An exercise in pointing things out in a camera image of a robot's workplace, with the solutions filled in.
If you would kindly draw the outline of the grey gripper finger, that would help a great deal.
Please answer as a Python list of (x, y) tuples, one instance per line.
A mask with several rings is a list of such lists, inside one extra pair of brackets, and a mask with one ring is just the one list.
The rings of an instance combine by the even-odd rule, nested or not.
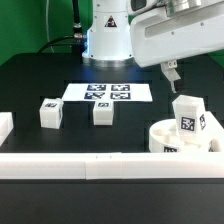
[(176, 71), (177, 61), (170, 60), (167, 62), (163, 62), (160, 64), (160, 66), (161, 66), (162, 73), (165, 75), (165, 77), (168, 79), (168, 81), (171, 84), (172, 92), (176, 93), (178, 83), (181, 81), (181, 77)]

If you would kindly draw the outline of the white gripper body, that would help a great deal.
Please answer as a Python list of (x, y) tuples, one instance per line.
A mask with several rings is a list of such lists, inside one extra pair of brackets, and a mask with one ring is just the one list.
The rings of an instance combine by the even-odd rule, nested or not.
[(224, 49), (224, 0), (129, 0), (141, 67)]

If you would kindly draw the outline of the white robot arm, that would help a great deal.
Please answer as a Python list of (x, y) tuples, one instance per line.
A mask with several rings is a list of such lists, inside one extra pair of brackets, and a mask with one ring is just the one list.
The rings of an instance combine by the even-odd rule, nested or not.
[(224, 49), (224, 0), (92, 0), (86, 63), (160, 65), (174, 92), (177, 61)]

